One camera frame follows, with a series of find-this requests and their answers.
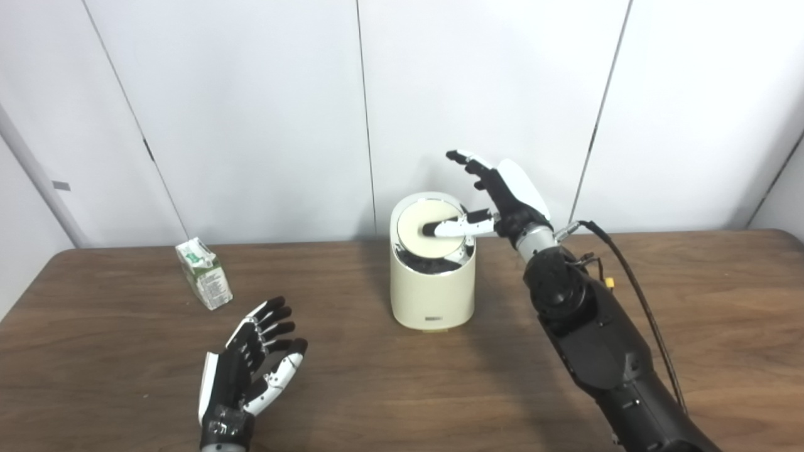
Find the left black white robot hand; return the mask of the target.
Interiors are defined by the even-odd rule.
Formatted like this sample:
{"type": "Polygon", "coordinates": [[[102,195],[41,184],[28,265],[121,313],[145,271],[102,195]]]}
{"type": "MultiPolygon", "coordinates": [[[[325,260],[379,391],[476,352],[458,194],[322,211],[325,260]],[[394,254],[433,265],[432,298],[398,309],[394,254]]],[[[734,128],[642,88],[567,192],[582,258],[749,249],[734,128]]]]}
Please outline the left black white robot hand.
{"type": "Polygon", "coordinates": [[[305,357],[282,296],[245,315],[223,350],[205,355],[199,388],[200,451],[249,451],[256,418],[285,391],[305,357]]]}

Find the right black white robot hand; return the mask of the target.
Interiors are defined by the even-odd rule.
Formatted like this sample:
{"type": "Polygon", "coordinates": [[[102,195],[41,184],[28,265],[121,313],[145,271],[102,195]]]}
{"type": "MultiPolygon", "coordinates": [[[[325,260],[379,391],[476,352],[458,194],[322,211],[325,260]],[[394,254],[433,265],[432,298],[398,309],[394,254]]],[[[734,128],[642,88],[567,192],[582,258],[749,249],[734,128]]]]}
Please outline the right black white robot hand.
{"type": "Polygon", "coordinates": [[[427,222],[420,227],[422,235],[445,239],[496,234],[515,240],[530,227],[552,229],[545,201],[529,176],[510,158],[493,166],[459,149],[447,151],[445,157],[475,177],[474,189],[485,193],[493,207],[427,222]]]}

